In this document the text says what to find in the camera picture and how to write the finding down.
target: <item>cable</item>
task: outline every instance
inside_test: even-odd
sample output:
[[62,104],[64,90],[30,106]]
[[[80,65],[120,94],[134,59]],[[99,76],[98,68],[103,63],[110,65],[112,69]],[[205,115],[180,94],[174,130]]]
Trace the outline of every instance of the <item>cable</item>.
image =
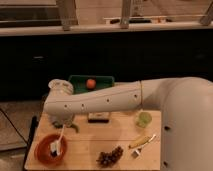
[[12,127],[15,129],[15,131],[17,132],[17,134],[21,137],[21,139],[26,143],[27,143],[27,140],[25,140],[25,138],[23,137],[23,135],[21,135],[21,133],[18,131],[18,129],[15,127],[15,125],[13,124],[13,122],[10,120],[10,118],[8,117],[8,115],[6,114],[6,112],[0,108],[0,111],[1,113],[3,113],[3,115],[5,116],[5,118],[7,118],[7,120],[10,122],[10,124],[12,125]]

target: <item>cabinet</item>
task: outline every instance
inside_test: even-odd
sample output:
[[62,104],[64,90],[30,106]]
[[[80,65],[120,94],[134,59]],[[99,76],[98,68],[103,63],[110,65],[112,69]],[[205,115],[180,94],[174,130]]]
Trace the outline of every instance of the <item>cabinet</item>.
[[212,38],[212,29],[1,37],[0,100],[41,98],[71,74],[213,80]]

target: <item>orange bowl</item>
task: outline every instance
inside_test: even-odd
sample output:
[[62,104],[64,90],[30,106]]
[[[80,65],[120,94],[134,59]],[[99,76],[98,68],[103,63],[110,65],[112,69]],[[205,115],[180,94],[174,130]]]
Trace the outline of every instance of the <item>orange bowl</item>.
[[35,158],[44,165],[58,165],[61,163],[66,151],[67,151],[67,141],[63,136],[61,139],[61,154],[58,156],[52,156],[50,151],[50,144],[57,140],[60,134],[50,134],[44,137],[39,144],[36,146],[34,155]]

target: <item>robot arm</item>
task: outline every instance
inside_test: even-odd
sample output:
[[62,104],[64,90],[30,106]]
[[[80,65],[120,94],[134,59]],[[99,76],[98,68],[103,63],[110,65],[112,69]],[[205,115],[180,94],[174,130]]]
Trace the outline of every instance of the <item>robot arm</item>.
[[143,109],[161,110],[161,170],[212,171],[213,83],[201,78],[146,80],[81,95],[66,81],[50,83],[49,115]]
[[53,80],[44,111],[50,115],[66,117],[88,112],[121,111],[141,108],[141,82],[133,82],[99,91],[72,95],[69,82]]

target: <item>green container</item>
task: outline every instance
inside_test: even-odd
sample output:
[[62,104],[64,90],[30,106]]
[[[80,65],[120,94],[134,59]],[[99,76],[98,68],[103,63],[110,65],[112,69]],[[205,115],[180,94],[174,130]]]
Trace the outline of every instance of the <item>green container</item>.
[[[95,89],[89,90],[86,87],[86,81],[94,79],[96,81]],[[69,82],[72,83],[74,94],[86,93],[114,86],[114,77],[112,76],[96,76],[96,75],[71,75]]]

